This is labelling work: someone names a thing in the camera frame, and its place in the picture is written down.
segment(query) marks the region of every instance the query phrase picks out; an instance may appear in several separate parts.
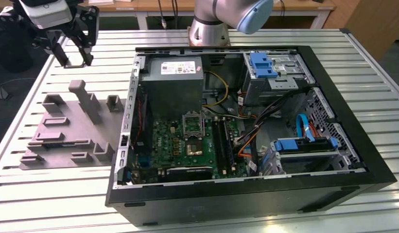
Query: workbench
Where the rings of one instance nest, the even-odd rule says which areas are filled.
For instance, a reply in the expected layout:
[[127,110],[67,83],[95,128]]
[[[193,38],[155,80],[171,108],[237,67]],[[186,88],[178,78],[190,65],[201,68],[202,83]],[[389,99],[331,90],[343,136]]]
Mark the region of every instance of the workbench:
[[[187,31],[103,31],[94,47],[94,65],[65,69],[50,56],[0,144],[0,232],[378,232],[399,230],[399,87],[350,34],[339,30],[230,31],[231,44],[310,45],[339,91],[395,173],[398,182],[353,198],[326,212],[231,219],[142,229],[105,206],[110,167],[19,169],[19,159],[46,109],[46,94],[69,92],[83,79],[98,99],[127,96],[135,47],[187,46]],[[69,55],[78,49],[63,40]]]
[[[174,16],[171,0],[161,0],[163,16]],[[5,6],[10,6],[9,0],[0,0],[0,11]],[[179,16],[194,16],[194,0],[178,0]],[[117,1],[113,5],[98,6],[102,17],[137,17],[141,30],[149,30],[147,17],[161,16],[158,0],[134,0],[133,2]],[[335,9],[331,0],[323,3],[313,0],[285,0],[285,16],[314,16],[315,20],[311,29],[321,29],[329,18],[330,12]],[[282,4],[274,6],[271,16],[281,16]]]

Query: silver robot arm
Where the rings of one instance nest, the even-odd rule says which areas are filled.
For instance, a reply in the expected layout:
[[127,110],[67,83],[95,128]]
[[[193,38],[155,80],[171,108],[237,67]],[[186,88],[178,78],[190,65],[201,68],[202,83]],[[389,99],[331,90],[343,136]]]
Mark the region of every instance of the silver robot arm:
[[255,33],[270,17],[273,5],[274,0],[197,0],[190,45],[229,45],[227,25],[246,34]]

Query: ram slot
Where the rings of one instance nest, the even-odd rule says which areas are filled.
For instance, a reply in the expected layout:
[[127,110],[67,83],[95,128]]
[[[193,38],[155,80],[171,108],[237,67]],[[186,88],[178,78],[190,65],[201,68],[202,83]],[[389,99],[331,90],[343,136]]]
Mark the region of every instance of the ram slot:
[[235,161],[234,161],[234,154],[233,154],[233,146],[231,146],[231,140],[230,140],[230,134],[229,134],[229,128],[227,128],[227,121],[223,120],[219,122],[221,127],[223,128],[223,137],[226,140],[223,140],[225,144],[225,152],[226,152],[226,159],[227,159],[227,165],[229,171],[234,171],[235,169]]
[[214,137],[214,148],[215,148],[215,156],[217,156],[217,166],[218,171],[222,175],[227,174],[227,159],[225,153],[225,144],[223,141],[226,138],[222,135],[222,131],[219,128],[219,119],[213,121],[213,137]]

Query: white table surface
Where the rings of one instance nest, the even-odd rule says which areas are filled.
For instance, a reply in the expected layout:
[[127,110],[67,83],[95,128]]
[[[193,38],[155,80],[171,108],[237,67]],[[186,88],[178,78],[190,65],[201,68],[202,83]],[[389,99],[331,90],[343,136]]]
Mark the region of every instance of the white table surface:
[[[190,225],[135,228],[105,206],[110,167],[19,169],[19,159],[46,111],[47,93],[77,100],[71,80],[83,79],[98,99],[127,95],[135,47],[187,46],[187,31],[105,31],[94,47],[94,65],[65,69],[51,56],[0,144],[0,232],[399,232],[399,87],[339,30],[231,31],[233,45],[310,45],[398,183],[321,213],[233,219]],[[66,40],[66,52],[78,53]]]

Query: power supply label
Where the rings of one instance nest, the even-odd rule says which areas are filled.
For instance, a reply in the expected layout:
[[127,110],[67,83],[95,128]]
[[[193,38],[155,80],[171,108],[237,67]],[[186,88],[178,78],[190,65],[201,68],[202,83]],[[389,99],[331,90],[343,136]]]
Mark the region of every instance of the power supply label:
[[163,62],[161,74],[195,74],[195,62]]

